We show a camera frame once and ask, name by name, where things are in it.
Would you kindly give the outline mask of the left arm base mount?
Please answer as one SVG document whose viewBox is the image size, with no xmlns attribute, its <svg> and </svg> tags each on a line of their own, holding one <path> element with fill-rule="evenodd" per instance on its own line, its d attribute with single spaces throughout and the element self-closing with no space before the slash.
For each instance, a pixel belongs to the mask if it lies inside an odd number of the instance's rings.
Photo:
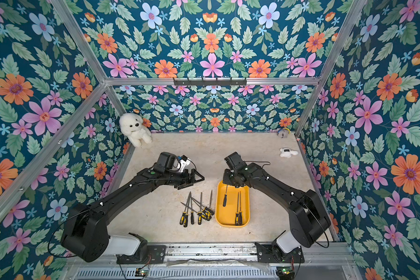
<svg viewBox="0 0 420 280">
<path fill-rule="evenodd" d="M 117 264 L 135 265 L 135 264 L 161 264 L 166 255 L 165 245 L 153 245 L 148 243 L 142 236 L 129 233 L 129 240 L 136 244 L 136 251 L 129 254 L 117 256 Z"/>
</svg>

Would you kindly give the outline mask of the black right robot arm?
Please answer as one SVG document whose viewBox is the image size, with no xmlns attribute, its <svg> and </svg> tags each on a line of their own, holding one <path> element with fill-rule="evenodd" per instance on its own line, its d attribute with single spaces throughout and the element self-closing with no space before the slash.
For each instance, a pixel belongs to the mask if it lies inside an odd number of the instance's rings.
<svg viewBox="0 0 420 280">
<path fill-rule="evenodd" d="M 227 156 L 225 162 L 228 168 L 224 171 L 224 184 L 258 190 L 287 211 L 289 231 L 274 240 L 282 252 L 289 253 L 297 247 L 311 247 L 331 226 L 327 210 L 315 191 L 291 187 L 267 173 L 257 163 L 246 163 L 237 152 Z"/>
</svg>

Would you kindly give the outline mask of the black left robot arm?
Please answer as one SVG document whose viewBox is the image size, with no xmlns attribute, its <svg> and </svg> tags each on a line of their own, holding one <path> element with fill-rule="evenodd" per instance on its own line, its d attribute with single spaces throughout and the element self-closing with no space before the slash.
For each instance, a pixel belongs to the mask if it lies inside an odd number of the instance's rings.
<svg viewBox="0 0 420 280">
<path fill-rule="evenodd" d="M 196 168 L 187 169 L 191 161 L 186 156 L 162 152 L 150 168 L 139 171 L 127 184 L 104 198 L 70 209 L 64 224 L 60 244 L 72 255 L 91 263 L 101 256 L 126 255 L 144 259 L 146 241 L 137 234 L 110 235 L 108 225 L 136 200 L 160 186 L 185 189 L 203 182 L 205 177 Z"/>
</svg>

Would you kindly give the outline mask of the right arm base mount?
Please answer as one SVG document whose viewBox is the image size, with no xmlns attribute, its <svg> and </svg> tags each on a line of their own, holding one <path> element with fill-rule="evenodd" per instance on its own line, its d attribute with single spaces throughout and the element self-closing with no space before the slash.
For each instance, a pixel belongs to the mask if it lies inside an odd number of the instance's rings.
<svg viewBox="0 0 420 280">
<path fill-rule="evenodd" d="M 302 264 L 305 258 L 301 244 L 290 231 L 284 231 L 271 243 L 254 243 L 260 263 Z"/>
</svg>

